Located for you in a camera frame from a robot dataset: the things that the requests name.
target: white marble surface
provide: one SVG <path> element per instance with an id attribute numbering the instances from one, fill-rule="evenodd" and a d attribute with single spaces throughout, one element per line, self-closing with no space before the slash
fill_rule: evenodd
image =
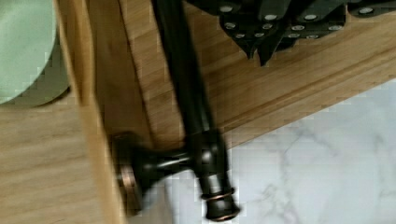
<path id="1" fill-rule="evenodd" d="M 396 223 L 396 81 L 229 152 L 243 211 L 225 223 Z M 176 224 L 210 223 L 192 173 L 166 185 Z"/>

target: light green bowl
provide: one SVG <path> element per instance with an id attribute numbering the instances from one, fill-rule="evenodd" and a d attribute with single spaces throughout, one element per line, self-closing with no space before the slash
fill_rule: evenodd
<path id="1" fill-rule="evenodd" d="M 0 0 L 0 105 L 43 105 L 68 86 L 52 1 Z"/>

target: metal rod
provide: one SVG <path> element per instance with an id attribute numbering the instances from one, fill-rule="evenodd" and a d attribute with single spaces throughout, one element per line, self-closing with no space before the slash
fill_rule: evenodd
<path id="1" fill-rule="evenodd" d="M 152 0 L 186 135 L 215 129 L 181 0 Z"/>

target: wood grain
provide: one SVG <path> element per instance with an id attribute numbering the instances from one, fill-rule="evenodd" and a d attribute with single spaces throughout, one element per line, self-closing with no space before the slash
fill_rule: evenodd
<path id="1" fill-rule="evenodd" d="M 182 123 L 150 1 L 121 2 L 156 146 L 174 147 Z M 185 6 L 213 113 L 231 147 L 395 78 L 395 13 L 348 16 L 343 31 L 300 40 L 261 68 L 215 17 Z"/>
<path id="2" fill-rule="evenodd" d="M 54 0 L 72 90 L 107 223 L 127 222 L 110 153 L 130 131 L 151 147 L 149 124 L 118 0 Z"/>
<path id="3" fill-rule="evenodd" d="M 1 223 L 105 223 L 75 101 L 0 107 Z"/>

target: wooden cabinet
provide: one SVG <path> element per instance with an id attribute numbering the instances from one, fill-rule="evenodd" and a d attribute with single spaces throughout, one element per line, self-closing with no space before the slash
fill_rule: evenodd
<path id="1" fill-rule="evenodd" d="M 63 223 L 56 219 L 62 214 L 76 223 L 126 223 L 108 136 L 133 131 L 161 150 L 183 137 L 150 2 L 55 3 L 73 95 L 35 109 L 0 110 L 0 204 L 6 208 L 0 218 Z M 396 75 L 394 13 L 348 17 L 343 31 L 301 40 L 259 67 L 216 18 L 186 9 L 209 100 L 229 146 Z"/>

